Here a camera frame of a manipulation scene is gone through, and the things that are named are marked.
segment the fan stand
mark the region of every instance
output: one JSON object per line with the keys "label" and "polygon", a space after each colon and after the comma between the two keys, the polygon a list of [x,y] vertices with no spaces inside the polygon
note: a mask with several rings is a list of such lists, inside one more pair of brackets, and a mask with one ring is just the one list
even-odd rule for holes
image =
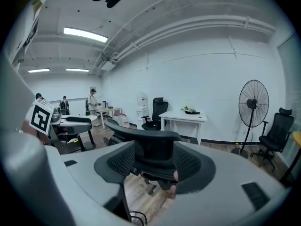
{"label": "fan stand", "polygon": [[236,154],[236,155],[240,155],[246,159],[248,159],[249,154],[244,150],[245,144],[246,144],[246,140],[248,139],[249,136],[249,132],[250,132],[250,128],[252,125],[252,121],[253,121],[253,114],[254,114],[254,109],[252,110],[251,113],[251,118],[250,118],[250,124],[249,124],[249,128],[248,128],[248,132],[246,133],[246,138],[245,138],[245,142],[243,143],[243,146],[241,147],[241,149],[239,148],[234,148],[231,153]]}

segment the yellow table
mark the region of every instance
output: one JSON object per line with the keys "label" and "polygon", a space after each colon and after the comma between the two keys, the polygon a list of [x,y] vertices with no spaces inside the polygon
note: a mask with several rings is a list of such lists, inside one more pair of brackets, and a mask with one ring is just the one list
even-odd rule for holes
{"label": "yellow table", "polygon": [[284,182],[285,179],[287,178],[287,176],[291,173],[292,169],[294,168],[294,166],[296,165],[298,159],[301,156],[301,131],[294,131],[292,133],[293,135],[293,140],[296,143],[296,145],[299,147],[298,153],[295,157],[295,159],[293,160],[291,166],[289,167],[289,169],[286,171],[286,173],[283,175],[283,177],[280,179],[281,182]]}

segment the black office chair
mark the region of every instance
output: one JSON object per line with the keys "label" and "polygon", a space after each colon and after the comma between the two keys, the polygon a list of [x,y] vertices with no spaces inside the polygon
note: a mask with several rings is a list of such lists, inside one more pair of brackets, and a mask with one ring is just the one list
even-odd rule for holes
{"label": "black office chair", "polygon": [[[135,142],[135,162],[131,169],[133,174],[141,174],[147,184],[157,182],[163,190],[168,190],[176,184],[173,145],[174,141],[181,140],[178,133],[130,129],[119,126],[112,120],[107,120],[105,125],[113,130],[119,139]],[[154,185],[150,189],[149,195],[152,195],[155,187]]]}
{"label": "black office chair", "polygon": [[145,130],[161,130],[161,117],[159,117],[159,115],[166,112],[167,108],[168,102],[163,101],[163,97],[154,98],[152,104],[152,121],[147,121],[146,117],[148,117],[148,115],[141,117],[145,119],[142,128]]}
{"label": "black office chair", "polygon": [[263,134],[265,126],[266,124],[268,124],[268,122],[263,121],[264,126],[262,136],[259,137],[259,140],[267,149],[265,151],[260,149],[258,153],[251,153],[250,155],[250,157],[253,157],[253,155],[263,157],[259,167],[262,165],[263,161],[267,159],[271,164],[273,170],[275,169],[275,165],[272,162],[272,159],[274,158],[273,152],[282,152],[284,146],[287,143],[287,140],[291,134],[289,129],[291,128],[294,121],[294,117],[292,117],[291,114],[292,110],[285,110],[283,108],[280,108],[279,113],[275,113],[272,128],[266,136],[264,136]]}

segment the fluorescent ceiling light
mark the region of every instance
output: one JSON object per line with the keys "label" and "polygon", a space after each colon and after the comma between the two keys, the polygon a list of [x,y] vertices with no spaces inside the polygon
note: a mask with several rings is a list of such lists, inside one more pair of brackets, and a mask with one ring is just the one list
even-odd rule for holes
{"label": "fluorescent ceiling light", "polygon": [[80,30],[80,29],[75,29],[75,28],[65,27],[64,28],[64,34],[77,35],[77,36],[97,40],[97,41],[104,42],[104,43],[108,40],[108,37],[99,35],[97,33],[89,32],[89,31],[85,31],[85,30]]}
{"label": "fluorescent ceiling light", "polygon": [[36,72],[48,72],[50,71],[49,69],[40,69],[40,70],[29,70],[29,73],[36,73]]}
{"label": "fluorescent ceiling light", "polygon": [[89,72],[89,70],[83,70],[83,69],[66,69],[66,71],[81,71],[81,72]]}

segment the standing fan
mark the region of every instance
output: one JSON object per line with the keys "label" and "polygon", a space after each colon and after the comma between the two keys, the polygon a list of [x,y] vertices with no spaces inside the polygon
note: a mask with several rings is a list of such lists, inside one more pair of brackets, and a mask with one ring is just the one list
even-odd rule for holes
{"label": "standing fan", "polygon": [[231,152],[248,158],[244,150],[251,127],[262,123],[269,110],[269,95],[264,85],[252,80],[245,84],[239,95],[239,115],[243,123],[248,126],[245,142],[241,148],[234,148]]}

